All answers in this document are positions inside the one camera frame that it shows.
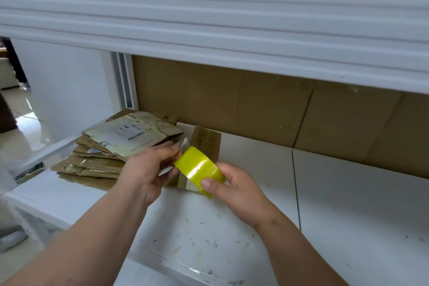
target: white wall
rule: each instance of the white wall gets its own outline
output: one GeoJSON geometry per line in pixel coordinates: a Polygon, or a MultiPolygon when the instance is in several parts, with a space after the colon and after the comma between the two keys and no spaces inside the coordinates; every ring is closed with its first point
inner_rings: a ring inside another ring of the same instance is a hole
{"type": "Polygon", "coordinates": [[[47,122],[54,141],[120,111],[108,51],[11,41],[37,104],[36,115],[47,122]]]}

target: hand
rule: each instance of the hand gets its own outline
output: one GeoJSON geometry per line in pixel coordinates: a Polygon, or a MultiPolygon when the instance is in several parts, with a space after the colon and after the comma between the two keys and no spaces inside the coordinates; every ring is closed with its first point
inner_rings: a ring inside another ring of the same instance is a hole
{"type": "Polygon", "coordinates": [[[240,220],[256,229],[279,211],[245,170],[224,162],[216,165],[231,185],[206,178],[201,181],[201,187],[226,202],[240,220]]]}
{"type": "Polygon", "coordinates": [[[162,187],[178,174],[179,170],[173,167],[158,176],[160,169],[172,165],[171,159],[178,152],[178,145],[172,141],[142,150],[125,163],[117,185],[137,189],[145,197],[146,205],[151,205],[160,196],[162,187]]]}

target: packing tape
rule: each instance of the packing tape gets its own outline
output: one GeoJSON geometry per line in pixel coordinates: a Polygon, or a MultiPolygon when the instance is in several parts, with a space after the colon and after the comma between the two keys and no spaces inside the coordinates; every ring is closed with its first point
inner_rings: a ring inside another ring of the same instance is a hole
{"type": "Polygon", "coordinates": [[[225,182],[225,176],[221,170],[194,146],[189,147],[189,149],[174,163],[174,166],[209,199],[212,198],[212,195],[201,187],[201,181],[206,177],[210,177],[220,183],[225,182]]]}

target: white shelf rail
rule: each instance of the white shelf rail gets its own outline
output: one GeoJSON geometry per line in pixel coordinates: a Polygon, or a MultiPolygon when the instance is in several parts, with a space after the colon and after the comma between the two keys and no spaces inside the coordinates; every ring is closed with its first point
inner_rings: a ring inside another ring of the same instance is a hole
{"type": "Polygon", "coordinates": [[[429,93],[429,0],[0,0],[0,36],[429,93]]]}

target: left hand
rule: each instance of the left hand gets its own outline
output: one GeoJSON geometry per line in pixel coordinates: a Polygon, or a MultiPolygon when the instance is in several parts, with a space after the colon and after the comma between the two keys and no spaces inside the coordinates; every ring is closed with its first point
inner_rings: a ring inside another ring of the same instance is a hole
{"type": "Polygon", "coordinates": [[[160,196],[162,187],[178,174],[179,170],[173,167],[158,176],[160,169],[172,165],[172,157],[178,152],[179,146],[172,141],[142,150],[125,163],[117,185],[137,188],[145,197],[145,204],[151,205],[160,196]]]}

